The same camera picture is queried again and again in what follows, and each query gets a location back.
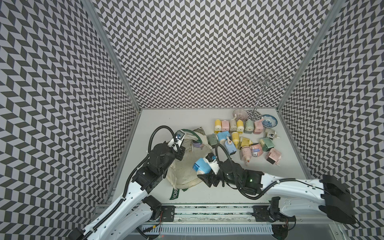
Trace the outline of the mint green pencil sharpener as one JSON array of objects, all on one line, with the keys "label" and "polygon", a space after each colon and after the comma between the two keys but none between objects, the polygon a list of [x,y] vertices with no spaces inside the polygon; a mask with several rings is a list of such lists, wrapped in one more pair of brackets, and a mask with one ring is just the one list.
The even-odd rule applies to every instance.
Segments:
[{"label": "mint green pencil sharpener", "polygon": [[244,133],[252,134],[254,132],[255,126],[254,121],[248,119],[245,121]]}]

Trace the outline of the pink rounded pencil sharpener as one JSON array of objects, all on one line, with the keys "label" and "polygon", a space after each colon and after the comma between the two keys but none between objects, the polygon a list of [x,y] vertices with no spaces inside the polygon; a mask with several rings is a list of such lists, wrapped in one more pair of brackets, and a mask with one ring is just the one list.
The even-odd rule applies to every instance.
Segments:
[{"label": "pink rounded pencil sharpener", "polygon": [[229,132],[230,131],[230,122],[227,120],[221,121],[221,132]]}]

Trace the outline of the pale blue block sharpener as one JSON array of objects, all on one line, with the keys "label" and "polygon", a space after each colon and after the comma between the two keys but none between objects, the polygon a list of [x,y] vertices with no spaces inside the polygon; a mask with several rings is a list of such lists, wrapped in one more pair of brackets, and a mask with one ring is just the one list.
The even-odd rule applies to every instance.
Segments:
[{"label": "pale blue block sharpener", "polygon": [[230,139],[230,137],[227,137],[227,140],[225,141],[225,147],[229,155],[234,155],[237,152],[235,143]]}]

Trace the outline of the yellow block pencil sharpener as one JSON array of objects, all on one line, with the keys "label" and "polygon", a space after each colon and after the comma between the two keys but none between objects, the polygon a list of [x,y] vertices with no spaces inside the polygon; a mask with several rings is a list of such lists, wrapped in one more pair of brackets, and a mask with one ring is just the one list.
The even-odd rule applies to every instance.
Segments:
[{"label": "yellow block pencil sharpener", "polygon": [[219,119],[215,120],[214,133],[217,134],[222,131],[222,121]]}]

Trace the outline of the white grey pencil sharpener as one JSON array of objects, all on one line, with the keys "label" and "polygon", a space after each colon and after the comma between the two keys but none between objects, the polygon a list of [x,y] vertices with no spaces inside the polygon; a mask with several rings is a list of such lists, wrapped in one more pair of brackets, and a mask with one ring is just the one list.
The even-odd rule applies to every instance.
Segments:
[{"label": "white grey pencil sharpener", "polygon": [[280,138],[274,129],[268,129],[268,128],[265,129],[265,136],[264,137],[270,139],[271,141]]}]

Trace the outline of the pink block pencil sharpener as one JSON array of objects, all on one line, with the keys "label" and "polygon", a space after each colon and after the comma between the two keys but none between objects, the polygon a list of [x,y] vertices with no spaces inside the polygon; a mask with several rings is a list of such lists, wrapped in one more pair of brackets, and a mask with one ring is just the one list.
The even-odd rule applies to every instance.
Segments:
[{"label": "pink block pencil sharpener", "polygon": [[254,121],[254,131],[255,135],[261,134],[264,131],[264,125],[262,120]]}]

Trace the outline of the blue round pencil sharpener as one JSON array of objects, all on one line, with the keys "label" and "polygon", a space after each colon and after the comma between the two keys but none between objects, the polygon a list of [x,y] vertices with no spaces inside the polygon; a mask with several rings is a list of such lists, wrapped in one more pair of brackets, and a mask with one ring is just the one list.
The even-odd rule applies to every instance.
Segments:
[{"label": "blue round pencil sharpener", "polygon": [[224,145],[228,138],[231,138],[231,134],[228,131],[217,133],[218,141],[221,145]]}]

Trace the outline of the cream canvas tote bag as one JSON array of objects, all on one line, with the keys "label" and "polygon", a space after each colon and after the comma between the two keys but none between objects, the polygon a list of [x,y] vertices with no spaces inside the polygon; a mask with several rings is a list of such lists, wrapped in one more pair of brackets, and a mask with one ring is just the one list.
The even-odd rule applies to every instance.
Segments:
[{"label": "cream canvas tote bag", "polygon": [[[193,148],[192,141],[203,143],[202,149]],[[181,161],[175,160],[168,169],[166,179],[173,187],[171,200],[178,198],[180,190],[187,190],[200,184],[202,181],[197,177],[197,173],[193,170],[194,163],[205,158],[207,154],[212,152],[212,147],[208,144],[207,136],[202,127],[192,131],[186,131],[182,146],[185,147],[185,154]]]}]

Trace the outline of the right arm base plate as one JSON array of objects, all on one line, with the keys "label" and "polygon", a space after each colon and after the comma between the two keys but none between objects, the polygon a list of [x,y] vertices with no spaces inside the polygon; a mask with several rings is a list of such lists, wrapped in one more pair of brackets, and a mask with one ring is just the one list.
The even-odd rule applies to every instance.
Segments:
[{"label": "right arm base plate", "polygon": [[295,216],[288,217],[280,212],[279,207],[272,207],[267,205],[253,206],[252,216],[255,217],[256,222],[295,222]]}]

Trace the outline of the green block pencil sharpener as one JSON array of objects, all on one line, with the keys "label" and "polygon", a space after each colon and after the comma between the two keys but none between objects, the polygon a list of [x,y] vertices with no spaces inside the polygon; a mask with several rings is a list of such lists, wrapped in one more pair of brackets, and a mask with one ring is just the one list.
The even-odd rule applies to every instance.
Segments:
[{"label": "green block pencil sharpener", "polygon": [[270,138],[262,138],[259,141],[264,152],[268,152],[275,147],[273,141]]}]

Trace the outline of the white cartoon pencil sharpener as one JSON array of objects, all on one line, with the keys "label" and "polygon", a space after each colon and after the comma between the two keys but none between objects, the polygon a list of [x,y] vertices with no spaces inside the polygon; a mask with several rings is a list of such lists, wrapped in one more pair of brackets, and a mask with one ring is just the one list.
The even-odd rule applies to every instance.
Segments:
[{"label": "white cartoon pencil sharpener", "polygon": [[236,118],[233,118],[233,119],[229,120],[229,124],[230,124],[229,132],[230,133],[236,132],[237,131],[237,121],[236,121]]}]

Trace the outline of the pink jar shaped sharpener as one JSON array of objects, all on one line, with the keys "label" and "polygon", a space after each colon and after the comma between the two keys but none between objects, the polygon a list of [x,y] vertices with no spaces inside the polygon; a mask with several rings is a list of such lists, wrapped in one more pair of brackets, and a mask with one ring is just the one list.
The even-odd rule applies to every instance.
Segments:
[{"label": "pink jar shaped sharpener", "polygon": [[248,166],[253,157],[251,147],[242,147],[240,155],[241,160]]}]

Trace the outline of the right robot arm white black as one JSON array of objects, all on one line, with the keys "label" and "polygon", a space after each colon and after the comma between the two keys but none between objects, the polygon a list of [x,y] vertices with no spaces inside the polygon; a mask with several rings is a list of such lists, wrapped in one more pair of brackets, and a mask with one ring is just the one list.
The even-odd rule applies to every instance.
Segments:
[{"label": "right robot arm white black", "polygon": [[320,180],[282,178],[245,170],[229,160],[222,165],[201,161],[193,170],[208,187],[228,184],[249,200],[272,195],[267,206],[254,211],[258,222],[293,222],[302,215],[325,215],[337,223],[357,223],[350,191],[330,175]]}]

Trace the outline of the small yellow black sharpener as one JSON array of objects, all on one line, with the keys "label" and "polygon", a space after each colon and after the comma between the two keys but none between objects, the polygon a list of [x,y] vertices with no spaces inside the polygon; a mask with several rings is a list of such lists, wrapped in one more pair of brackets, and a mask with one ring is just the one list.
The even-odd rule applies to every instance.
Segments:
[{"label": "small yellow black sharpener", "polygon": [[239,147],[239,149],[241,149],[243,147],[249,147],[252,144],[253,144],[253,142],[249,138],[240,137],[238,147]]}]

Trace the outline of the small pink sharpener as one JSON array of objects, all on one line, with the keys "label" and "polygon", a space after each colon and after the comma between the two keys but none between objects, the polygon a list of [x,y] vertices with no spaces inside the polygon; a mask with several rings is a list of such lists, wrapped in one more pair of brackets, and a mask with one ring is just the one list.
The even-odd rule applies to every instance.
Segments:
[{"label": "small pink sharpener", "polygon": [[272,165],[279,165],[280,160],[282,159],[282,153],[275,148],[270,149],[266,155],[266,160]]}]

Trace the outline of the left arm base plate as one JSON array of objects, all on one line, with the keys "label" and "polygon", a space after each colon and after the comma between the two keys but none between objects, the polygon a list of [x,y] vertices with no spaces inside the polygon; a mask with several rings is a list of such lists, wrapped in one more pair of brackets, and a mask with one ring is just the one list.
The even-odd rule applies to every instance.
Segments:
[{"label": "left arm base plate", "polygon": [[175,219],[175,211],[176,211],[176,206],[173,206],[173,205],[161,206],[159,208],[157,221],[161,223],[173,222]]}]

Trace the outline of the yellow round pencil sharpener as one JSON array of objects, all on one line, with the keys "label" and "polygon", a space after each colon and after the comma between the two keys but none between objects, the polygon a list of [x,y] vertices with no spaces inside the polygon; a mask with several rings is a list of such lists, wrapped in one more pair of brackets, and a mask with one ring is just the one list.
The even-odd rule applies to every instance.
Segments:
[{"label": "yellow round pencil sharpener", "polygon": [[237,120],[237,132],[241,135],[244,133],[245,127],[244,127],[244,121]]}]

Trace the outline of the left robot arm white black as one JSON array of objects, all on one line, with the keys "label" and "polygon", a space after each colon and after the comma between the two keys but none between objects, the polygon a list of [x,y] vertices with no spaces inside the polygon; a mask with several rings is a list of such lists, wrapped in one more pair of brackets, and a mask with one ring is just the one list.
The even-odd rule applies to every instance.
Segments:
[{"label": "left robot arm white black", "polygon": [[164,179],[174,160],[182,160],[182,142],[160,143],[133,170],[123,193],[95,220],[75,228],[69,240],[122,240],[147,221],[159,221],[162,203],[151,191]]}]

